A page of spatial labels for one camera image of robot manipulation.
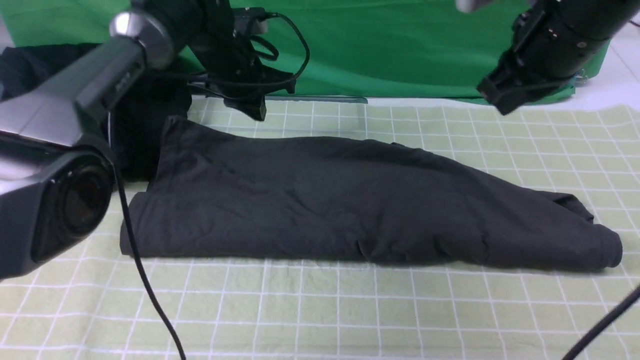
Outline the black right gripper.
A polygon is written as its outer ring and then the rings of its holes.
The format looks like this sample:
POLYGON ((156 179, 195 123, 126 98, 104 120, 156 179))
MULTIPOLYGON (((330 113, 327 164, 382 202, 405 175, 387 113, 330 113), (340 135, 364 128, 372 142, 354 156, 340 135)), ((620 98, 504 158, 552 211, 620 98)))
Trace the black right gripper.
POLYGON ((601 49, 600 39, 570 25, 560 5, 534 5, 516 18, 512 32, 510 47, 477 85, 503 116, 567 86, 601 49))

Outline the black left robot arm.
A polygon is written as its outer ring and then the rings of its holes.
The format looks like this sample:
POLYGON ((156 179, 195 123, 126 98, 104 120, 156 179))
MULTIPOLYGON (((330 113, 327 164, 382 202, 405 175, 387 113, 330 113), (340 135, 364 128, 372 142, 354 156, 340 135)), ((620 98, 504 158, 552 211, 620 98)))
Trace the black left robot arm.
POLYGON ((265 96, 295 92, 295 73, 262 64, 276 60, 252 41, 268 19, 286 16, 227 0, 133 0, 109 25, 110 39, 43 84, 1 103, 1 278, 27 275, 80 243, 100 225, 117 160, 103 130, 130 88, 150 70, 169 67, 188 47, 203 75, 169 78, 212 85, 226 104, 255 121, 265 96))

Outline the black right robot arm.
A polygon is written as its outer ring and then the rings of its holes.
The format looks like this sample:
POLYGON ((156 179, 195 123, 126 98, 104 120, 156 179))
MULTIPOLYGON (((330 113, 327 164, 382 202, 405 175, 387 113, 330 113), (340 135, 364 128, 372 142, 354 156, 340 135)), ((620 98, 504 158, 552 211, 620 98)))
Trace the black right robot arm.
POLYGON ((510 47, 477 91, 500 114, 565 87, 638 13, 637 0, 537 0, 512 25, 510 47))

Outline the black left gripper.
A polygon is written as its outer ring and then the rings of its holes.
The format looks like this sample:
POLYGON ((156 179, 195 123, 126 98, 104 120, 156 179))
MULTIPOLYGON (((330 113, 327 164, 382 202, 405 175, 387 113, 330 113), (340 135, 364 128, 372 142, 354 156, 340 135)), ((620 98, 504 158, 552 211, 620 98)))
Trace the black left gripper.
POLYGON ((262 60, 276 60, 278 50, 261 35, 235 32, 228 0, 199 0, 198 5, 203 20, 189 48, 206 72, 206 88, 222 97, 227 107, 254 121, 265 121, 265 96, 294 93, 295 73, 263 64, 262 60))

